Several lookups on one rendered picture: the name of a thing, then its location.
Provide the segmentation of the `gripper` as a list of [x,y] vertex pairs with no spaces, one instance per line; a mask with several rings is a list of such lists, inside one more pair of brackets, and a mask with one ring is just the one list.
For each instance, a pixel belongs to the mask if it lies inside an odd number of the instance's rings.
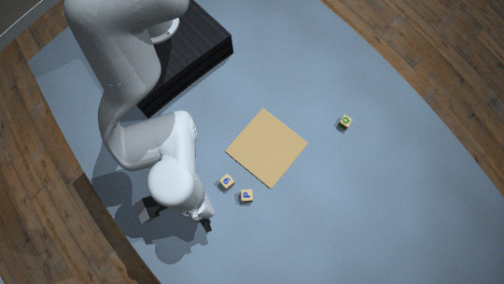
[[205,193],[203,203],[200,206],[200,208],[197,210],[197,212],[198,212],[197,214],[199,217],[194,220],[191,218],[190,215],[188,215],[186,213],[183,213],[183,215],[188,220],[190,220],[194,223],[200,222],[207,233],[212,231],[211,226],[210,226],[211,221],[209,219],[215,215],[215,211],[214,211],[206,193]]

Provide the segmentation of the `tan flat mat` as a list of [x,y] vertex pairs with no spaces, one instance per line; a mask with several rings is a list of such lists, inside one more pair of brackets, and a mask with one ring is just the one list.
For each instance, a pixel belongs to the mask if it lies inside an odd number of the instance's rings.
[[307,145],[263,108],[225,151],[272,188]]

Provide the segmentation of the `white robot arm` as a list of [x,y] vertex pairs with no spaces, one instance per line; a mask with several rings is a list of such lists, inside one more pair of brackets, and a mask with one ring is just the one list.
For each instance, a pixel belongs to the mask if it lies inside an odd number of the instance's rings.
[[127,171],[152,167],[147,176],[151,196],[134,206],[142,224],[168,207],[194,220],[205,197],[196,176],[196,126],[187,111],[119,124],[157,84],[161,63],[153,45],[175,33],[188,7],[189,0],[63,3],[66,21],[104,89],[98,125],[106,149]]

